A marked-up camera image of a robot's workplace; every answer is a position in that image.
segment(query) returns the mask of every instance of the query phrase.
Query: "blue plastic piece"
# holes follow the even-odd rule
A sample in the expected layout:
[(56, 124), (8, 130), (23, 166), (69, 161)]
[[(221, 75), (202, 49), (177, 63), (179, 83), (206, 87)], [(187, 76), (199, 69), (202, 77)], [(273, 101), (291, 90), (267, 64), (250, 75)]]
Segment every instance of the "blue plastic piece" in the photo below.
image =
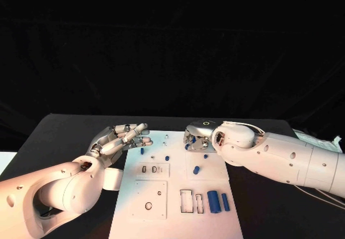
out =
[(218, 192), (216, 191), (208, 191), (208, 203), (209, 203), (209, 210), (211, 213), (219, 213), (221, 212), (221, 205), (219, 205), (219, 199), (218, 199)]
[(221, 198), (222, 198), (222, 203), (224, 203), (224, 209), (228, 212), (229, 211), (229, 206), (228, 206), (228, 198), (226, 198), (225, 193), (221, 194)]
[(192, 173), (193, 173), (193, 174), (198, 174), (198, 173), (199, 173), (199, 166), (195, 166)]

